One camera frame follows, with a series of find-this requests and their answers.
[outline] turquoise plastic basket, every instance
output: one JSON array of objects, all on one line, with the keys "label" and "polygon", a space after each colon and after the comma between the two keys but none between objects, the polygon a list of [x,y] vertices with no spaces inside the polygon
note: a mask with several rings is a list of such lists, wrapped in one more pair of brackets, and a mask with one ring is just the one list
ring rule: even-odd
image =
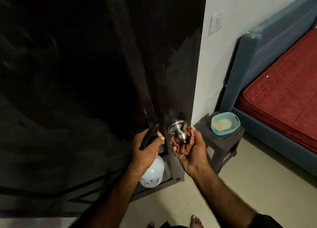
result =
[{"label": "turquoise plastic basket", "polygon": [[[227,130],[227,131],[219,131],[217,130],[213,124],[219,120],[222,120],[222,119],[228,119],[230,120],[231,122],[231,128],[230,130]],[[221,114],[217,114],[215,115],[212,119],[211,119],[211,124],[210,124],[210,127],[212,129],[212,131],[217,134],[217,135],[225,135],[225,134],[230,134],[232,132],[234,132],[236,129],[239,128],[239,126],[241,125],[241,122],[239,120],[239,118],[231,113],[231,112],[225,112],[225,113],[221,113]]]}]

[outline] bed frame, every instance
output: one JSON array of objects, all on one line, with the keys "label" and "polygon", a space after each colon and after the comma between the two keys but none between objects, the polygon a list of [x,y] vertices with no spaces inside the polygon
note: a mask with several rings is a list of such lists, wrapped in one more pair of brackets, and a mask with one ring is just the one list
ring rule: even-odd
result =
[{"label": "bed frame", "polygon": [[244,129],[317,177],[317,154],[234,107],[240,92],[306,34],[317,17],[317,0],[296,0],[240,40],[220,112],[236,114]]}]

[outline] door knob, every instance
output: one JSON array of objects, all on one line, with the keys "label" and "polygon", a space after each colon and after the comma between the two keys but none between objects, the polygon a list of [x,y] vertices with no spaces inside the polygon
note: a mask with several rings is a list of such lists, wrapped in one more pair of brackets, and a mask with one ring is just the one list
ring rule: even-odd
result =
[{"label": "door knob", "polygon": [[175,141],[179,144],[182,145],[187,142],[188,140],[188,135],[184,131],[184,125],[185,121],[179,120],[170,125],[168,128],[168,133],[173,134]]}]

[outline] black sleeve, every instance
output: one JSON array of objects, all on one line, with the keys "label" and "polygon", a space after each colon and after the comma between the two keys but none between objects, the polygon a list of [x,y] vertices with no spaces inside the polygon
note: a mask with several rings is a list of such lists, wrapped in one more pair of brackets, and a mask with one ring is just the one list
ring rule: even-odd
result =
[{"label": "black sleeve", "polygon": [[283,228],[275,219],[267,215],[258,214],[252,221],[249,228]]}]

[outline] brown stool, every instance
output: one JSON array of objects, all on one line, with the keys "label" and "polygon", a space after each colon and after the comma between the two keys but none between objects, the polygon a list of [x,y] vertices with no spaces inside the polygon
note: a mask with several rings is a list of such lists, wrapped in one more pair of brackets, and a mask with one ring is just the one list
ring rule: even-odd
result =
[{"label": "brown stool", "polygon": [[219,174],[221,168],[236,156],[237,148],[243,136],[244,129],[240,126],[234,132],[226,135],[216,135],[210,127],[211,119],[220,112],[214,112],[212,115],[206,115],[198,121],[194,127],[200,131],[206,145],[210,146],[215,152],[208,162],[216,174]]}]

